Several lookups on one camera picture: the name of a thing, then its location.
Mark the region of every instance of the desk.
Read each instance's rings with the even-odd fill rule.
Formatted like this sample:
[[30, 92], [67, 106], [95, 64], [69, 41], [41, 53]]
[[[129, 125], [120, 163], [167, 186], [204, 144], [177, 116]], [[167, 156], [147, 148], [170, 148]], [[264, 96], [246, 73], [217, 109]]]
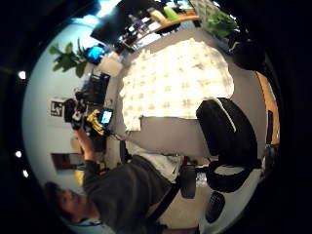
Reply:
[[[204, 41], [207, 45], [219, 50], [228, 63], [228, 70], [234, 80], [234, 94], [232, 100], [243, 110], [249, 118], [257, 139], [257, 155], [261, 157], [265, 147], [266, 111], [262, 89], [253, 71], [241, 69], [233, 63], [232, 57], [221, 50], [215, 39], [204, 28], [192, 28], [172, 33], [144, 47], [150, 53], [156, 53], [178, 41], [194, 38]], [[141, 49], [128, 56], [128, 64], [139, 55]], [[107, 98], [114, 103], [114, 117], [110, 130], [126, 140], [138, 144], [140, 147], [154, 152], [178, 152], [190, 157], [209, 157], [210, 152], [203, 137], [202, 130], [196, 120], [179, 118], [144, 117], [141, 119], [141, 130], [125, 133], [126, 126], [122, 115], [123, 102], [119, 92], [123, 87], [123, 77], [129, 70], [125, 66], [118, 77], [111, 79], [107, 89]]]
[[273, 126], [272, 126], [272, 136], [271, 136], [272, 139], [271, 139], [271, 142], [267, 142], [267, 143], [278, 144], [280, 142], [279, 140], [280, 119], [279, 119], [279, 110], [278, 110], [277, 102], [275, 100], [272, 88], [270, 87], [270, 84], [267, 78], [258, 72], [256, 73], [256, 75], [260, 81], [260, 85], [263, 91], [266, 111], [270, 110], [273, 113]]
[[140, 36], [139, 36], [134, 42], [132, 42], [131, 44], [127, 44], [127, 43], [125, 43], [124, 41], [122, 42], [122, 44], [123, 44], [126, 48], [130, 49], [130, 48], [132, 47], [132, 45], [135, 45], [138, 41], [140, 41], [140, 40], [143, 39], [145, 36], [147, 36], [147, 35], [149, 35], [149, 34], [151, 34], [151, 33], [160, 31], [160, 30], [162, 30], [162, 29], [164, 29], [164, 28], [166, 28], [166, 27], [169, 27], [169, 26], [172, 26], [172, 25], [181, 23], [181, 22], [183, 22], [183, 21], [189, 21], [189, 20], [194, 21], [196, 27], [200, 26], [200, 24], [199, 24], [199, 20], [200, 20], [199, 16], [197, 16], [197, 15], [189, 16], [189, 15], [187, 15], [187, 14], [178, 14], [178, 20], [170, 21], [170, 20], [166, 19], [166, 21], [165, 21], [164, 23], [160, 24], [159, 27], [157, 27], [157, 28], [155, 28], [155, 29], [153, 29], [153, 30], [149, 30], [149, 31], [147, 31], [147, 32], [140, 31], [140, 32], [139, 32], [139, 35], [140, 35]]

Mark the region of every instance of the bottle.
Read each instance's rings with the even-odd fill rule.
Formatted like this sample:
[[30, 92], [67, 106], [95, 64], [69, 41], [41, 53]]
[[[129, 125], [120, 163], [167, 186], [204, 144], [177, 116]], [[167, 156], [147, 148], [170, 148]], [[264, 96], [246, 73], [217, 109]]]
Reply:
[[138, 18], [136, 18], [134, 15], [129, 14], [128, 17], [132, 23], [136, 23], [138, 21]]
[[147, 12], [149, 13], [150, 17], [154, 21], [157, 21], [157, 22], [159, 22], [161, 24], [166, 22], [166, 18], [164, 17], [164, 15], [160, 11], [155, 10], [154, 8], [149, 8], [147, 10]]

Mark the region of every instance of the wall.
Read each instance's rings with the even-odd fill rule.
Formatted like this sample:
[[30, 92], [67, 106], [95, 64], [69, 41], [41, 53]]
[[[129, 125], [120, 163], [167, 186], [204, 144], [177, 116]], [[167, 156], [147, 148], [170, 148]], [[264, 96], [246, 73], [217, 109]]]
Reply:
[[[58, 183], [61, 187], [82, 192], [74, 179], [72, 171], [58, 174], [54, 168], [51, 153], [68, 153], [73, 149], [70, 145], [72, 130], [62, 119], [53, 119], [49, 114], [50, 98], [73, 98], [74, 89], [82, 85], [82, 80], [76, 77], [74, 69], [67, 72], [52, 70], [54, 56], [49, 54], [51, 45], [58, 43], [61, 49], [72, 41], [76, 50], [77, 38], [86, 48], [97, 44], [98, 41], [89, 35], [92, 28], [79, 23], [72, 23], [61, 31], [35, 64], [26, 88], [22, 110], [22, 134], [27, 158], [32, 171], [40, 184], [48, 180]], [[77, 233], [102, 234], [111, 233], [100, 226], [70, 227]]]

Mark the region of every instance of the ceiling light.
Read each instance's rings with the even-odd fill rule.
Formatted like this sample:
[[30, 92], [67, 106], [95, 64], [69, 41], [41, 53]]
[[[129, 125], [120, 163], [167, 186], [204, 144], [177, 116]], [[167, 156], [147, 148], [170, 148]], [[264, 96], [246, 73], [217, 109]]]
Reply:
[[17, 156], [18, 158], [20, 158], [20, 157], [21, 157], [21, 152], [20, 152], [20, 151], [17, 151], [17, 152], [16, 152], [16, 156]]
[[99, 1], [99, 4], [101, 6], [101, 9], [97, 13], [98, 18], [102, 18], [105, 15], [108, 15], [111, 13], [111, 11], [114, 9], [114, 7], [120, 2], [121, 0], [101, 0]]
[[23, 175], [24, 177], [28, 177], [28, 172], [27, 172], [27, 170], [22, 170], [22, 175]]
[[92, 15], [86, 15], [82, 18], [83, 22], [86, 24], [94, 24], [97, 25], [99, 23], [98, 18]]
[[142, 22], [148, 22], [149, 21], [149, 18], [143, 18], [142, 19]]
[[21, 80], [26, 79], [26, 72], [25, 72], [25, 71], [20, 71], [20, 72], [19, 72], [19, 78], [20, 78]]
[[135, 31], [135, 28], [133, 26], [129, 27], [129, 31]]

